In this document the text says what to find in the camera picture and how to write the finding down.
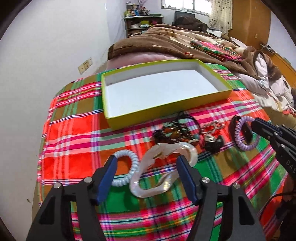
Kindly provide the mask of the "folded plaid cloth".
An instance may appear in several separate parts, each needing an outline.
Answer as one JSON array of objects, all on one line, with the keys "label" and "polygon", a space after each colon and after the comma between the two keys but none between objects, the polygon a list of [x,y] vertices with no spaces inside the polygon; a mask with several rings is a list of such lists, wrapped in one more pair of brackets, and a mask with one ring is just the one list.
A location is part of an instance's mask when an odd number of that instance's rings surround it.
[{"label": "folded plaid cloth", "polygon": [[229,47],[203,41],[191,41],[190,44],[192,47],[199,49],[222,62],[240,62],[242,60],[241,55]]}]

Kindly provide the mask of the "wall socket plate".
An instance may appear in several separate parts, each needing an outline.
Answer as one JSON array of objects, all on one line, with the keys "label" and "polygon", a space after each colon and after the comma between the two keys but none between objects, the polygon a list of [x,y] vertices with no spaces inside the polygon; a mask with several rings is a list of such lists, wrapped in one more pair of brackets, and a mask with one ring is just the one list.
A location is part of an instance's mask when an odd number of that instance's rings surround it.
[{"label": "wall socket plate", "polygon": [[81,65],[78,66],[79,74],[82,75],[89,67],[93,65],[92,58],[89,57],[86,61],[84,61]]}]

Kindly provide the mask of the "dark jacket pile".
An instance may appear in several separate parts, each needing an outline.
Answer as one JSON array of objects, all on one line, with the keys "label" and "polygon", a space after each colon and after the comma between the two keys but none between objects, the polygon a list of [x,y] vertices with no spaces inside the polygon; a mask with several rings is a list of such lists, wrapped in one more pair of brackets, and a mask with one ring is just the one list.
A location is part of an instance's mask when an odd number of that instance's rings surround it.
[{"label": "dark jacket pile", "polygon": [[207,25],[202,21],[191,16],[181,16],[176,18],[174,26],[191,31],[207,32]]}]

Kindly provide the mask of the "pearly hair claw clip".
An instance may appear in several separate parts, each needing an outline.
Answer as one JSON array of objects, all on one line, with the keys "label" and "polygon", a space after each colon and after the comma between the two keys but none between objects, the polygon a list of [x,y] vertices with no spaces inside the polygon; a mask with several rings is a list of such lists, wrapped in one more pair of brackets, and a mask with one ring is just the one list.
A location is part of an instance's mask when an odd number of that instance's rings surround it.
[{"label": "pearly hair claw clip", "polygon": [[[176,167],[172,163],[163,162],[171,155],[184,155],[191,167],[195,166],[198,160],[196,147],[187,142],[154,145],[146,151],[132,174],[129,182],[130,192],[138,198],[148,198],[167,192],[179,178]],[[155,175],[159,175],[159,180],[154,186],[146,189],[140,187],[141,180]]]}]

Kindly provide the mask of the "yellow-green shallow box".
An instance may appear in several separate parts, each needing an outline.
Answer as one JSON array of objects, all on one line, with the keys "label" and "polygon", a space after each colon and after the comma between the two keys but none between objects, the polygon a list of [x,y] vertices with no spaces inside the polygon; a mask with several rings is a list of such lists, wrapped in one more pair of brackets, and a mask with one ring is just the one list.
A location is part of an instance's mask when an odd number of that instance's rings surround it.
[{"label": "yellow-green shallow box", "polygon": [[104,116],[112,130],[227,99],[232,87],[197,59],[155,61],[101,76]]}]

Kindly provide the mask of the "pink blossom branches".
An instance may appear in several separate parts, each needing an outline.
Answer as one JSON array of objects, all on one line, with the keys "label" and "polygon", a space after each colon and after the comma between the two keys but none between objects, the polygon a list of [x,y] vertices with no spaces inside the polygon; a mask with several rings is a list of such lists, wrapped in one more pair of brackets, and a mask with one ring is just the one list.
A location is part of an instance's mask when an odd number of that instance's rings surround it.
[{"label": "pink blossom branches", "polygon": [[147,2],[147,0],[137,0],[139,8],[140,9],[144,9],[145,8],[145,3]]}]

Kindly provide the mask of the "dark wooden shelf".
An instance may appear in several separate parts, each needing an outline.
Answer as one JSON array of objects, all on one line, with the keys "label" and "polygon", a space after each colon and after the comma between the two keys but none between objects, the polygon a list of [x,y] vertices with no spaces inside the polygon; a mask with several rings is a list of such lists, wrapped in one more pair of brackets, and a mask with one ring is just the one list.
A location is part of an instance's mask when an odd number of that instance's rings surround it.
[{"label": "dark wooden shelf", "polygon": [[125,21],[126,37],[140,35],[147,31],[150,27],[162,24],[163,15],[145,15],[145,16],[129,16],[123,18]]}]

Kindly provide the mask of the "pink bed sheet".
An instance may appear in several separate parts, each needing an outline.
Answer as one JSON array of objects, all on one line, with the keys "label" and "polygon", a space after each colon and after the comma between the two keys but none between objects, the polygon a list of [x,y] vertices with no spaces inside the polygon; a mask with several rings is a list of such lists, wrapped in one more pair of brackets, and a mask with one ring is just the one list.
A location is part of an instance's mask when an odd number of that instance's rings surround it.
[{"label": "pink bed sheet", "polygon": [[162,60],[175,60],[177,57],[155,52],[137,52],[120,55],[107,61],[106,69],[116,69],[125,66]]}]

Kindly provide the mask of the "wooden wardrobe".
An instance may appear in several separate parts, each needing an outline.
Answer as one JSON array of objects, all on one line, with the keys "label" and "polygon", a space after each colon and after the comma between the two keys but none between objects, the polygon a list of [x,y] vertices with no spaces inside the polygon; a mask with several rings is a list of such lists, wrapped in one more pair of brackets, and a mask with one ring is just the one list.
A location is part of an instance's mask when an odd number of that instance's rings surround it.
[{"label": "wooden wardrobe", "polygon": [[228,36],[260,49],[269,37],[271,10],[260,0],[233,0],[232,29]]}]

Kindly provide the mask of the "black wrist band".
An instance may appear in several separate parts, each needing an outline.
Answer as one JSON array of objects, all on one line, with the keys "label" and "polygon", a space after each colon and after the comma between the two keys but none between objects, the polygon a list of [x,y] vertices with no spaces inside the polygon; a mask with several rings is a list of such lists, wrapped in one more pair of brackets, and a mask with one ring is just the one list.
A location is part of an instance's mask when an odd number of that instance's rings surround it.
[{"label": "black wrist band", "polygon": [[[228,130],[232,141],[235,141],[235,127],[240,119],[240,116],[234,115],[229,123]],[[248,122],[245,122],[242,125],[241,133],[245,140],[245,144],[250,145],[253,139],[253,134]]]}]

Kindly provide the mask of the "plaid tablecloth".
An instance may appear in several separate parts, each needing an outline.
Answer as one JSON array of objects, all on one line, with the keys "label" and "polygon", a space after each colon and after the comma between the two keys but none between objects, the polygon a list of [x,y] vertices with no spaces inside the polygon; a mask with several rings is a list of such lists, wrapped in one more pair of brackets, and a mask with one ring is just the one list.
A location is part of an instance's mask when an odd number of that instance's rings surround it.
[{"label": "plaid tablecloth", "polygon": [[185,101],[185,112],[160,117],[158,106],[108,117],[107,79],[143,70],[130,66],[73,81],[53,98],[38,161],[39,204],[54,188],[94,187],[108,158],[114,171],[96,198],[95,219],[106,240],[187,240],[195,221],[210,215],[209,240],[222,220],[258,228],[270,240],[287,172],[267,138],[241,135],[245,123],[268,122],[245,86],[217,64],[205,64],[225,91]]}]

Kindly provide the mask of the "patterned curtain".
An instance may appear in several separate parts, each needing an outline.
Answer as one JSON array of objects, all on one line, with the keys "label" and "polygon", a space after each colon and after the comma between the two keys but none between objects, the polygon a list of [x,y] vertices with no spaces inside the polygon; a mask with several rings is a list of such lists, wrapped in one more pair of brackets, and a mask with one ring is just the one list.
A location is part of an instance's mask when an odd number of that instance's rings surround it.
[{"label": "patterned curtain", "polygon": [[209,14],[208,28],[228,35],[232,29],[233,0],[212,0],[210,3],[212,11]]}]

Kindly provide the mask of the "white floral quilt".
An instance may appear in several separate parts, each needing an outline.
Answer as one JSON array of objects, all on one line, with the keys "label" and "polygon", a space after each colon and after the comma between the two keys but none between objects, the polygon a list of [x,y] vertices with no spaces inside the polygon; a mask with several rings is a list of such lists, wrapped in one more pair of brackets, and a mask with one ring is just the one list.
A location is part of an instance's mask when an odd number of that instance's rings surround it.
[{"label": "white floral quilt", "polygon": [[283,112],[295,112],[295,99],[292,95],[292,88],[281,74],[277,66],[272,63],[272,60],[267,54],[254,49],[252,46],[247,46],[243,42],[233,37],[225,37],[220,31],[207,31],[209,34],[220,36],[222,45],[232,44],[232,49],[238,54],[243,55],[246,50],[247,65],[251,66],[258,79],[249,75],[232,72],[244,86],[253,94],[254,98],[263,108],[272,108],[273,110]]}]

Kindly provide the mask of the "brown fleece blanket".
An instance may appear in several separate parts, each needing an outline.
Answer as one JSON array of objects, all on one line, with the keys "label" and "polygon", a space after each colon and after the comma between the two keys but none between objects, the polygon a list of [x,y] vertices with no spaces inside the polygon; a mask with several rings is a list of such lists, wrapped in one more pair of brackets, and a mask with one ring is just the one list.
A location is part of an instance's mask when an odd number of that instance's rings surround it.
[{"label": "brown fleece blanket", "polygon": [[[192,46],[193,42],[200,41],[207,44],[210,50],[220,47],[229,48],[238,59],[218,57],[216,53],[209,53],[203,47]],[[179,59],[199,59],[204,63],[218,64],[228,70],[259,78],[259,70],[255,67],[256,58],[261,54],[267,64],[267,77],[271,81],[278,80],[282,73],[274,65],[267,54],[248,46],[241,48],[224,38],[217,38],[208,33],[186,30],[171,25],[154,25],[141,35],[119,40],[108,49],[107,60],[114,60],[126,54],[158,53],[173,56]]]}]

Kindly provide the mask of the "window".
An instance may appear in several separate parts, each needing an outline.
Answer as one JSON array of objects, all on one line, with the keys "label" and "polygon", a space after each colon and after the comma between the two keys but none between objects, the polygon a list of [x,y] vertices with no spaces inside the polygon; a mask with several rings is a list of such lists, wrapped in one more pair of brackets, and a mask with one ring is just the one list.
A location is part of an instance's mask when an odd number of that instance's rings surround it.
[{"label": "window", "polygon": [[209,15],[212,12],[212,3],[206,0],[164,0],[162,8]]}]

